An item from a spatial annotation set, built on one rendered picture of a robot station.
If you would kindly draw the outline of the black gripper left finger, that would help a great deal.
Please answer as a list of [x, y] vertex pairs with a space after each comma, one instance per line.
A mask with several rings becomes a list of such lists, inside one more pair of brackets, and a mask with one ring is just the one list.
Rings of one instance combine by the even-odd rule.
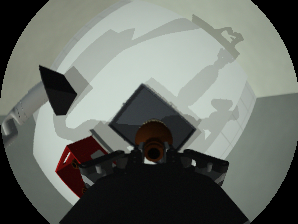
[[[142, 163], [144, 163], [145, 160], [144, 146], [145, 142], [140, 142], [140, 144], [136, 145], [130, 153], [125, 154], [125, 151], [117, 150], [80, 163], [78, 167], [86, 188], [92, 186], [97, 179], [124, 168], [125, 174], [143, 172]], [[112, 167], [114, 161], [116, 161], [116, 166]]]

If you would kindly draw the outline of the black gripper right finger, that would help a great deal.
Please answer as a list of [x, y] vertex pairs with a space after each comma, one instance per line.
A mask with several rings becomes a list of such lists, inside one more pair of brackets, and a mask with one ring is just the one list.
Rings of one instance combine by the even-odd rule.
[[[166, 163], [166, 172], [184, 173], [184, 168], [186, 168], [209, 176], [219, 186], [222, 186], [229, 167], [228, 161], [192, 149], [185, 149], [183, 153], [179, 153], [177, 149], [173, 148], [173, 145], [163, 142], [163, 160]], [[196, 166], [192, 165], [192, 160], [195, 160]]]

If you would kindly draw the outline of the red crate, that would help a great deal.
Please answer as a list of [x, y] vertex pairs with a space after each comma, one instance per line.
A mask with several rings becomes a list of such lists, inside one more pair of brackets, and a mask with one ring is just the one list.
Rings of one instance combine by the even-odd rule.
[[[66, 162], [64, 162], [69, 151], [70, 154]], [[72, 160], [75, 158], [80, 164], [94, 158], [101, 157], [105, 154], [108, 153], [92, 136], [86, 137], [66, 145], [55, 172], [69, 187], [69, 189], [80, 198], [83, 195], [82, 188], [84, 187], [84, 181], [82, 179], [80, 170], [73, 168], [71, 164]]]

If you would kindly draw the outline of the brown glass bottle with cream label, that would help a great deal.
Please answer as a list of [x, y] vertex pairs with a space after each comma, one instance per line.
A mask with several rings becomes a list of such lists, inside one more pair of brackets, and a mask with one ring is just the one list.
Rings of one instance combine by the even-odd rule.
[[137, 131], [135, 145], [145, 142], [144, 155], [151, 162], [157, 162], [163, 157], [163, 142], [173, 143], [169, 128], [158, 119], [146, 121]]

